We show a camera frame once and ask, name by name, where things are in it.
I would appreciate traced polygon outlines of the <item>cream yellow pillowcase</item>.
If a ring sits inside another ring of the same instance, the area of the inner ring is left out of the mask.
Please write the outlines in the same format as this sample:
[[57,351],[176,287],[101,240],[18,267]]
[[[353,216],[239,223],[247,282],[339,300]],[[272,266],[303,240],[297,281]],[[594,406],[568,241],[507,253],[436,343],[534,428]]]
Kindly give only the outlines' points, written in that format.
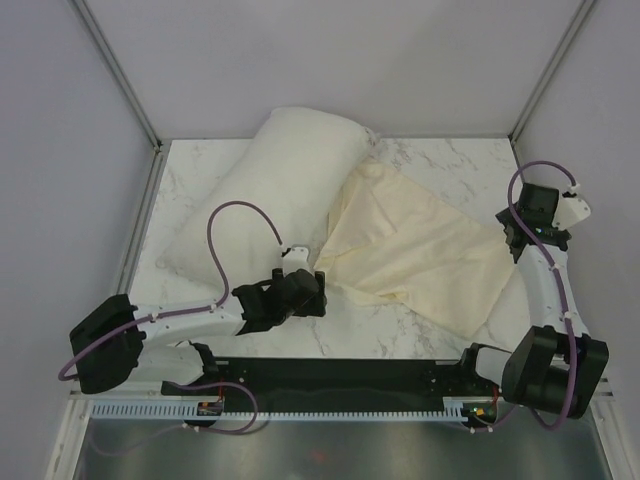
[[335,198],[315,267],[359,306],[402,303],[465,338],[488,320],[514,271],[500,228],[373,160]]

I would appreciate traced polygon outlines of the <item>white pillow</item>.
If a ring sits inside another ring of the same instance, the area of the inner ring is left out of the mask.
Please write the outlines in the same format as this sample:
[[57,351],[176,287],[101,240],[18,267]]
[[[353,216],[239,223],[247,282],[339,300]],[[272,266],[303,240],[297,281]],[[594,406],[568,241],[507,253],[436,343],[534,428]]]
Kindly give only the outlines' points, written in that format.
[[376,141],[371,129],[338,115],[274,109],[160,255],[159,267],[217,289],[269,277],[281,243],[311,244]]

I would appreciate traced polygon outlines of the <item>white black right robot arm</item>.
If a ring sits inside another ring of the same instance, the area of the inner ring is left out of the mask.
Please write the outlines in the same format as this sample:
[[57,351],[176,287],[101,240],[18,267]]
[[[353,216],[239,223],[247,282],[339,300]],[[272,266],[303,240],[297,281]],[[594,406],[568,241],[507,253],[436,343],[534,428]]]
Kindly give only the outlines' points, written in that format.
[[496,216],[526,287],[531,325],[507,352],[474,343],[462,356],[457,382],[469,394],[493,383],[505,401],[565,419],[584,415],[609,360],[591,337],[568,278],[568,242],[557,214],[586,218],[590,208],[572,192],[526,183],[513,207]]

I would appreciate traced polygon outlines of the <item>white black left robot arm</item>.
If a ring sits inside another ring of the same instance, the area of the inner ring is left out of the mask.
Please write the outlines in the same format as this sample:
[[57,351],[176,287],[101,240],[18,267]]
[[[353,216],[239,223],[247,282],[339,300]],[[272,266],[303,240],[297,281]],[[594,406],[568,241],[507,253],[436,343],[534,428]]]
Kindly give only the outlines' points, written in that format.
[[221,306],[143,309],[126,294],[113,295],[69,334],[74,357],[59,378],[77,380],[84,394],[102,394],[129,380],[156,349],[203,337],[267,332],[292,316],[321,318],[326,305],[325,273],[305,269],[275,269],[269,280],[232,290]]

